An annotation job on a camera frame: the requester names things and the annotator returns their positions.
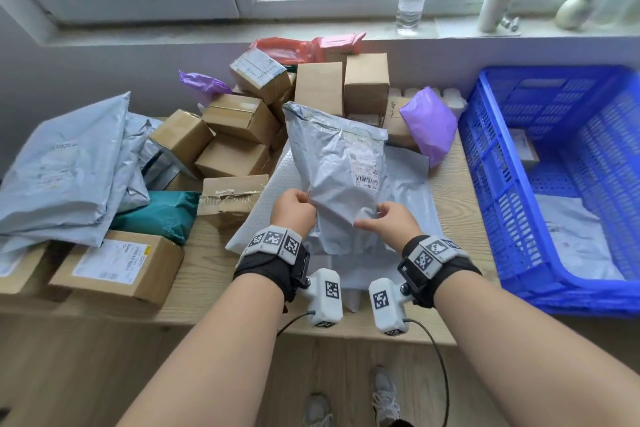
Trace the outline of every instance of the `foot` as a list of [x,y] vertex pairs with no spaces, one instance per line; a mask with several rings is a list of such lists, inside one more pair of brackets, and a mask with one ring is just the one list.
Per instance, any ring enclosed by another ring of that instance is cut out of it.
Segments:
[[331,427],[332,418],[331,407],[324,395],[311,395],[307,399],[305,416],[302,418],[304,427]]
[[373,409],[376,411],[376,425],[386,427],[400,418],[396,385],[381,366],[371,370],[371,391]]

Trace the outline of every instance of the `white sensor device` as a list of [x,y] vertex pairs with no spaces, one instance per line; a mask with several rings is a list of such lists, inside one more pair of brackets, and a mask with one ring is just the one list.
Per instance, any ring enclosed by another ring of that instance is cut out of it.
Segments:
[[317,328],[330,328],[342,319],[340,276],[335,270],[318,269],[309,279],[309,287],[298,289],[311,301],[307,310],[316,311],[313,316],[308,316],[309,323]]
[[387,336],[397,336],[409,330],[409,324],[403,322],[406,318],[404,303],[413,299],[400,292],[400,286],[391,279],[379,278],[369,284],[369,299],[373,319],[377,329]]

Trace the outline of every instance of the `paper cup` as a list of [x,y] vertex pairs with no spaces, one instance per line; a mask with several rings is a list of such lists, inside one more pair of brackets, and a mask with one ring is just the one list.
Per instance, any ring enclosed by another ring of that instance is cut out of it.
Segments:
[[478,17],[478,30],[482,32],[495,32],[500,21],[504,17],[512,0],[484,0],[480,17]]

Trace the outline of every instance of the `blue basket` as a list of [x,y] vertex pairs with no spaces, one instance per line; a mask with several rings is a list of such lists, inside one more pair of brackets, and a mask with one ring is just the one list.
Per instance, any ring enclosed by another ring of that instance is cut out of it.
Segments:
[[[540,164],[525,174],[507,130]],[[489,67],[460,119],[502,286],[558,314],[640,314],[640,78],[624,66]],[[536,194],[581,197],[626,281],[587,280],[560,262]]]

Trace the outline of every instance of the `purple plastic package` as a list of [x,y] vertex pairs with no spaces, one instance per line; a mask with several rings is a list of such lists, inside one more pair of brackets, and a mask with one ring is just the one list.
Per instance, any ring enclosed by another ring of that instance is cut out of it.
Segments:
[[199,73],[180,73],[180,81],[189,88],[198,103],[208,107],[211,99],[218,93],[231,93],[231,88],[226,83],[216,80],[211,76]]
[[400,108],[400,115],[422,155],[429,157],[429,167],[440,164],[449,153],[458,128],[451,110],[427,87]]

